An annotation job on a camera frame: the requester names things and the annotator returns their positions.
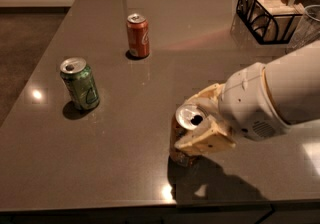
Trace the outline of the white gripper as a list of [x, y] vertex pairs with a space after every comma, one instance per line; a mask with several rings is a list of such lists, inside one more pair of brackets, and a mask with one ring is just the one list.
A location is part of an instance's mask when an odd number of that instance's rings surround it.
[[206, 117], [194, 130], [187, 130], [174, 147], [188, 156], [233, 149], [232, 129], [239, 135], [262, 141], [284, 135], [290, 126], [277, 113], [265, 75], [265, 64], [255, 63], [235, 72], [227, 82], [215, 83], [185, 101], [204, 108], [217, 108], [224, 121]]

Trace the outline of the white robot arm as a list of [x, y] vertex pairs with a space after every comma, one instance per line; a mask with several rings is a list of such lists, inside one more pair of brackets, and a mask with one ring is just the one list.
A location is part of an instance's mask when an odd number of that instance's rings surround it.
[[188, 155], [288, 133], [320, 118], [320, 44], [315, 41], [268, 64], [255, 63], [186, 100], [175, 113], [184, 134], [174, 148]]

